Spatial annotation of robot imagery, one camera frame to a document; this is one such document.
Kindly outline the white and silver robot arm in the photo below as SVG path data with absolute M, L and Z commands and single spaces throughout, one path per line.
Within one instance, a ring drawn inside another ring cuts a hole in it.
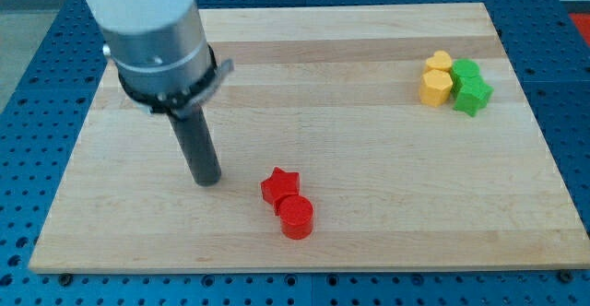
M 180 118 L 208 101 L 233 70 L 207 42 L 195 0 L 86 0 L 127 96 Z

